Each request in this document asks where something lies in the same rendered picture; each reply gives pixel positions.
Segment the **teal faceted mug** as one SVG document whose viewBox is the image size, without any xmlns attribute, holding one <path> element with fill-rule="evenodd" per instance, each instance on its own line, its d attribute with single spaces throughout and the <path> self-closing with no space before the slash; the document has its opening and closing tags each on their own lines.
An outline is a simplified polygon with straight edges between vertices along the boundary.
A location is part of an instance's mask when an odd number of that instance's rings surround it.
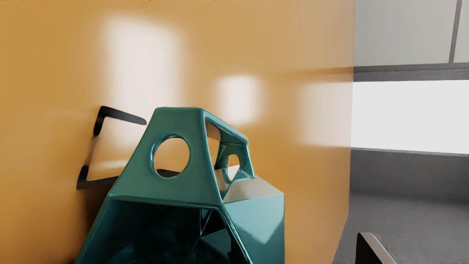
<svg viewBox="0 0 469 264">
<path fill-rule="evenodd" d="M 285 264 L 284 219 L 247 137 L 200 107 L 158 107 L 74 264 Z"/>
</svg>

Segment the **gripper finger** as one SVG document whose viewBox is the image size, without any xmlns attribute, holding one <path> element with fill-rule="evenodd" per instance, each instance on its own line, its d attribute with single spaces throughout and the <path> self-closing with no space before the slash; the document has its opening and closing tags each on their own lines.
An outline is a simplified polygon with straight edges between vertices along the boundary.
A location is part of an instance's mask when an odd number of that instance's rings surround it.
<svg viewBox="0 0 469 264">
<path fill-rule="evenodd" d="M 397 262 L 374 234 L 359 232 L 355 264 L 397 264 Z"/>
</svg>

